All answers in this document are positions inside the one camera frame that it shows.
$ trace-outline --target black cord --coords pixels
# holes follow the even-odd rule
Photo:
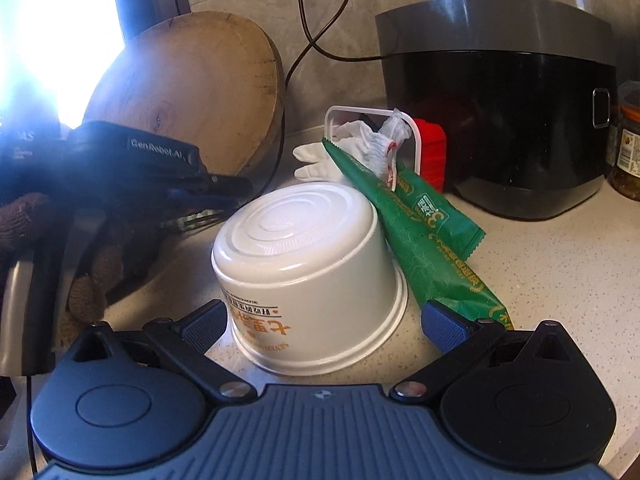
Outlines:
[[[302,30],[305,33],[306,40],[309,44],[306,46],[305,50],[303,50],[303,55],[306,54],[310,49],[315,49],[317,52],[322,54],[323,56],[333,59],[335,61],[343,61],[347,63],[355,63],[355,62],[363,62],[363,61],[379,61],[383,59],[383,56],[365,56],[365,57],[347,57],[347,56],[338,56],[336,54],[332,54],[331,52],[327,52],[324,48],[317,44],[317,41],[322,37],[322,35],[329,30],[329,28],[340,18],[340,15],[346,8],[349,0],[343,0],[342,5],[338,8],[338,11],[334,14],[332,19],[316,34],[313,38],[311,36],[311,32],[309,31],[308,23],[306,22],[306,12],[305,12],[305,1],[298,0],[298,10],[300,12],[300,22],[302,23]]]
[[[33,450],[33,431],[31,429],[31,377],[27,376],[27,448],[29,449],[29,460],[31,462],[31,473],[38,474],[36,464],[36,453]]]

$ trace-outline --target wood grain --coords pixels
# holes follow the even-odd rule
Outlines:
[[[211,173],[256,166],[280,133],[280,56],[254,22],[194,12],[134,38],[95,88],[84,120],[196,144]]]

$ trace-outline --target gray lid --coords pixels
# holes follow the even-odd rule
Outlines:
[[[380,54],[508,50],[615,66],[609,23],[551,0],[428,0],[376,16]]]

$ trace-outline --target plastic bag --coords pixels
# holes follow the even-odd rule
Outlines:
[[[471,218],[399,161],[396,194],[462,260],[466,261],[484,238],[484,231]]]
[[[469,320],[490,317],[513,329],[498,298],[473,270],[435,234],[424,217],[352,156],[324,140],[327,153],[378,210],[386,241],[419,305],[437,300]]]

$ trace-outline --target red object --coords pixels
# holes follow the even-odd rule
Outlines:
[[[444,167],[447,161],[447,136],[441,126],[424,119],[414,119],[422,147],[420,150],[420,176],[442,193]]]

